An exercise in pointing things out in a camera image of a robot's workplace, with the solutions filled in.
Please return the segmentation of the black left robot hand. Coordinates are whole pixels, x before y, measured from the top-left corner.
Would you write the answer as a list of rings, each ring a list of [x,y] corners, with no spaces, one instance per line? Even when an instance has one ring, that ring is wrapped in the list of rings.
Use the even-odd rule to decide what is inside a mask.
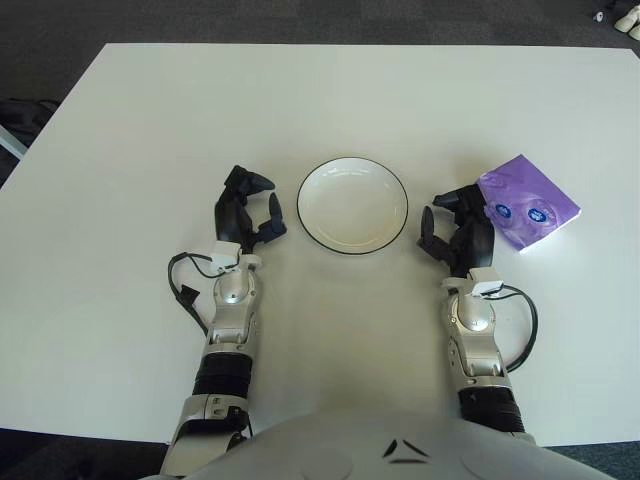
[[[275,184],[266,177],[235,165],[224,182],[224,190],[214,209],[219,241],[237,243],[242,254],[252,254],[258,243],[269,243],[287,232]],[[270,219],[254,229],[246,206],[248,198],[264,191],[269,196]]]

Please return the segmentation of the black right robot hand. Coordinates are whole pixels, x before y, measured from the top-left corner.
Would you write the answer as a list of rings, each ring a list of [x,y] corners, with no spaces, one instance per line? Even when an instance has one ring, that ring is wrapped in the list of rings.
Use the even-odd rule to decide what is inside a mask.
[[[492,265],[495,230],[485,213],[486,200],[477,184],[436,195],[432,204],[454,215],[457,226],[449,241],[434,233],[432,209],[422,211],[417,245],[429,256],[444,262],[453,277],[465,278],[473,268]]]

